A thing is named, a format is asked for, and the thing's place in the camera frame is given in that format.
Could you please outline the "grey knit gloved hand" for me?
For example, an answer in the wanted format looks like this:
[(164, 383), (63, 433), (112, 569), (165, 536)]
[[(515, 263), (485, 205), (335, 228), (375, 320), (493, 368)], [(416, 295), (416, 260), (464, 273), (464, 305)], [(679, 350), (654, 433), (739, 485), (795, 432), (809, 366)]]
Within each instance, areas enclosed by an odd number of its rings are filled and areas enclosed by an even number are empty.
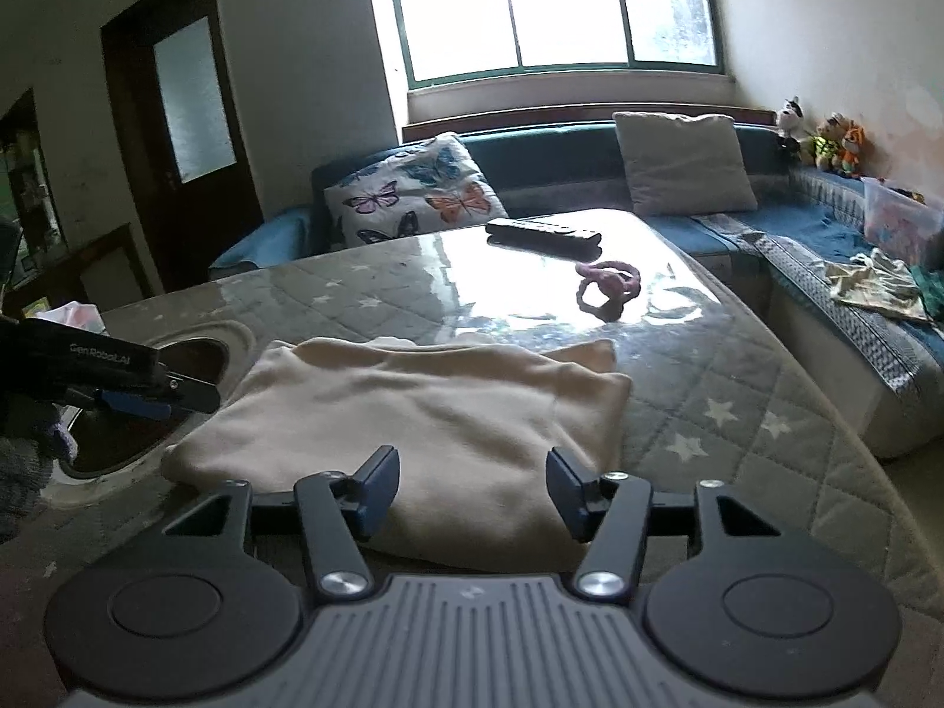
[(19, 528), (37, 506), (43, 487), (51, 478), (56, 460), (70, 464), (77, 444), (49, 401), (14, 401), (2, 408), (2, 491), (0, 534), (2, 542), (16, 537)]

